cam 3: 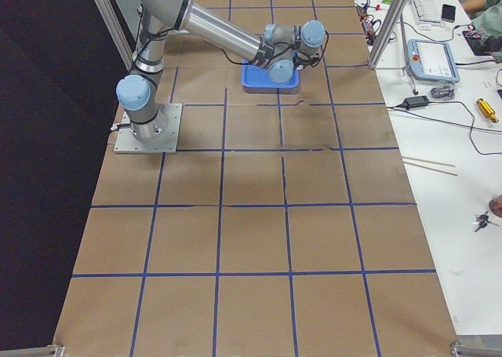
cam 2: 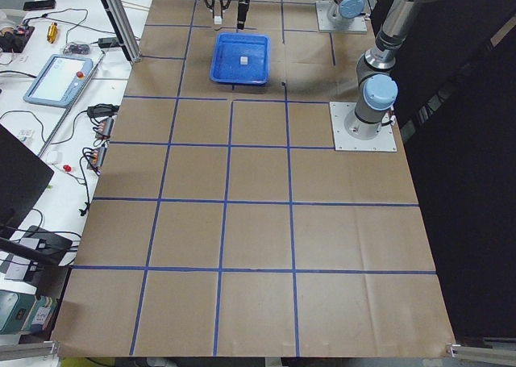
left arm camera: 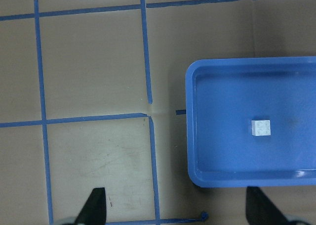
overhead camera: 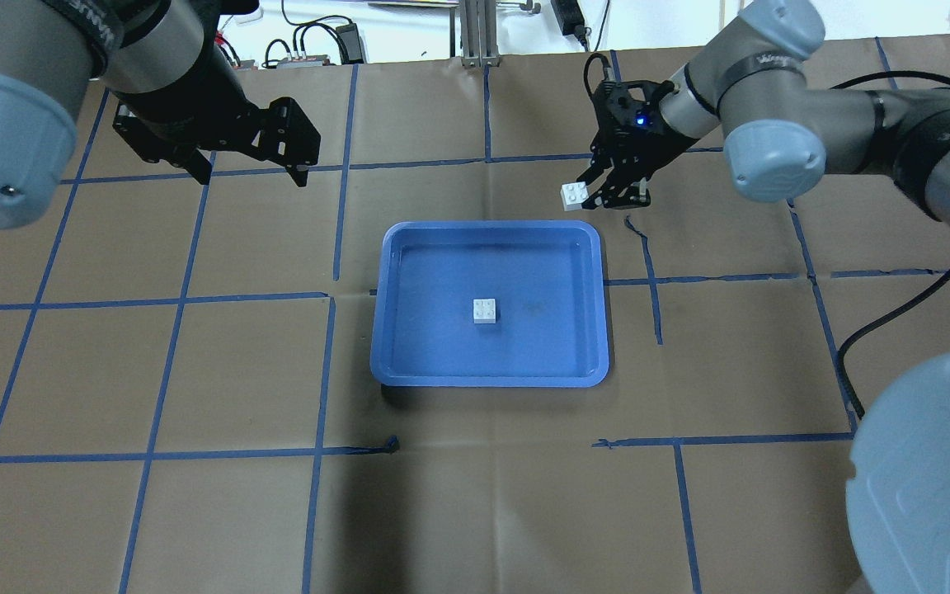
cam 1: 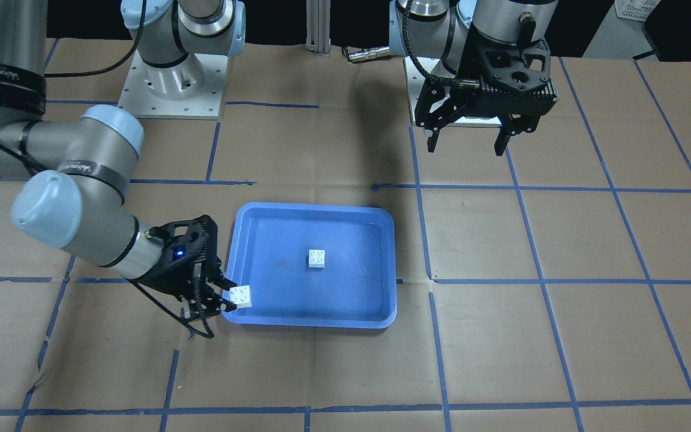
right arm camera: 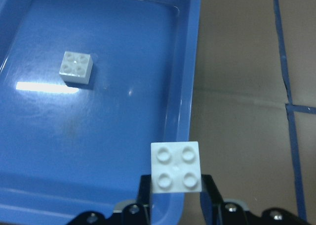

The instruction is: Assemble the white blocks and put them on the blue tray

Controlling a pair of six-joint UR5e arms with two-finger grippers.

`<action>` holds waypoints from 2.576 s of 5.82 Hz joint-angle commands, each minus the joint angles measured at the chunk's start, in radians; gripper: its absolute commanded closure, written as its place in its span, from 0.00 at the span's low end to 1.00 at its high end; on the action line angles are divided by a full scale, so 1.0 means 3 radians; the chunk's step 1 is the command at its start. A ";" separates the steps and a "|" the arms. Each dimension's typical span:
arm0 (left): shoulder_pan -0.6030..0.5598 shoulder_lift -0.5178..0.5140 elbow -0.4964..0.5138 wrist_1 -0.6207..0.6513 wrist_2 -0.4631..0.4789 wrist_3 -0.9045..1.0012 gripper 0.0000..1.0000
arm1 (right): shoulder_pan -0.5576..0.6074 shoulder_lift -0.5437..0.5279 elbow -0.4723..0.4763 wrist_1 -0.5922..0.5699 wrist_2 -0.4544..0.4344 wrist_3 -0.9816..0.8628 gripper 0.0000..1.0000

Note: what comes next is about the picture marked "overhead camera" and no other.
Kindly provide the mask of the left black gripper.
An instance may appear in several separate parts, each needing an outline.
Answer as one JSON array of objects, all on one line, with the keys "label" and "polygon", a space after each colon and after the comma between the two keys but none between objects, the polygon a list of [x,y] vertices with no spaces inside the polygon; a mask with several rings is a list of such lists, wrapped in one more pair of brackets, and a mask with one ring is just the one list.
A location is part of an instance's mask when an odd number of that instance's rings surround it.
[{"label": "left black gripper", "polygon": [[238,152],[285,169],[298,188],[319,164],[319,130],[293,98],[262,110],[246,97],[221,50],[203,45],[195,55],[156,54],[137,64],[124,50],[112,64],[118,99],[114,131],[148,164],[166,162],[201,185],[211,162],[201,150]]}]

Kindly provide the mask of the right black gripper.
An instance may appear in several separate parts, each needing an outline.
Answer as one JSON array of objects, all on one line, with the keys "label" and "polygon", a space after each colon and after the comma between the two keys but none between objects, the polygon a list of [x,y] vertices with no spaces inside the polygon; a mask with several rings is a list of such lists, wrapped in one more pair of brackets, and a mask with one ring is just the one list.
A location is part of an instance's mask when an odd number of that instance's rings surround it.
[{"label": "right black gripper", "polygon": [[[576,183],[592,186],[585,210],[630,210],[650,206],[649,174],[690,148],[689,136],[671,127],[661,106],[678,90],[670,80],[604,79],[590,95],[597,132],[591,158]],[[617,176],[630,172],[626,176]]]}]

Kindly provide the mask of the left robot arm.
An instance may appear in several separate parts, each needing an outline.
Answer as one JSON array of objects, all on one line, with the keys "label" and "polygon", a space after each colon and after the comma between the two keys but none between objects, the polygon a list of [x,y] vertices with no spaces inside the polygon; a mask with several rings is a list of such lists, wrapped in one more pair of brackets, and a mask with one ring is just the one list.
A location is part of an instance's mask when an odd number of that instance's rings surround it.
[{"label": "left robot arm", "polygon": [[147,163],[207,184],[208,151],[283,167],[307,184],[321,136],[290,97],[252,104],[216,48],[222,16],[256,1],[0,1],[0,229],[37,221],[78,145],[97,80],[116,133]]}]

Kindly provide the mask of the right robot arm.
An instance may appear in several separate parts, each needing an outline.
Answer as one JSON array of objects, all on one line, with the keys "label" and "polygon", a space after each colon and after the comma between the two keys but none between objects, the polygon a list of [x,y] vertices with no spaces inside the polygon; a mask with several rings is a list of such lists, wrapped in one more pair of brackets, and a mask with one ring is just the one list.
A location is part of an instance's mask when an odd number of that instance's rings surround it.
[{"label": "right robot arm", "polygon": [[[950,78],[893,70],[813,89],[804,64],[823,41],[813,3],[754,1],[671,78],[638,80],[643,101],[606,74],[587,89],[597,132],[590,166],[561,190],[564,207],[643,207],[652,174],[721,129],[731,183],[746,199],[789,202],[826,174],[877,174],[950,227]],[[845,488],[861,568],[852,593],[950,593],[950,353],[908,369],[871,405],[847,366],[859,339],[949,281],[950,267],[836,349],[859,424]]]}]

